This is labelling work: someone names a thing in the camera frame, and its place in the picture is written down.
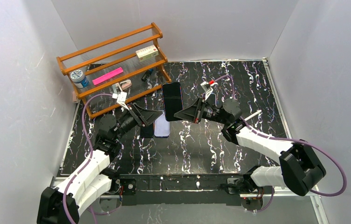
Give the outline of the lavender phone case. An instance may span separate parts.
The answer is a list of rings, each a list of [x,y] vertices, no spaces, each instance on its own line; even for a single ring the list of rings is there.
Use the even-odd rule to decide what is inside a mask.
[[[156,138],[168,138],[170,135],[170,124],[165,118],[164,111],[161,115],[154,121],[154,136]]]

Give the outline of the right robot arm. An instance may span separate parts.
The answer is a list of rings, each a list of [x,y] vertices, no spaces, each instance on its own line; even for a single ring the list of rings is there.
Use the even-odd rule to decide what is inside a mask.
[[[191,106],[180,110],[174,117],[199,123],[202,119],[223,124],[222,135],[229,142],[253,149],[273,159],[278,166],[256,165],[243,174],[243,190],[252,191],[260,187],[284,187],[299,196],[305,196],[321,179],[326,170],[313,148],[306,142],[277,140],[272,136],[248,127],[242,120],[240,104],[226,99],[217,107],[199,97]]]

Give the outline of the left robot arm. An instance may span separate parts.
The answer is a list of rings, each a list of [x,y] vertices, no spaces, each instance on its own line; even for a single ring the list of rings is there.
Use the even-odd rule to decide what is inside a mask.
[[[88,157],[64,181],[43,190],[37,214],[38,224],[77,224],[80,215],[102,194],[111,189],[116,171],[110,169],[121,138],[136,126],[147,127],[161,116],[133,103],[117,119],[105,115],[99,120],[95,144]]]

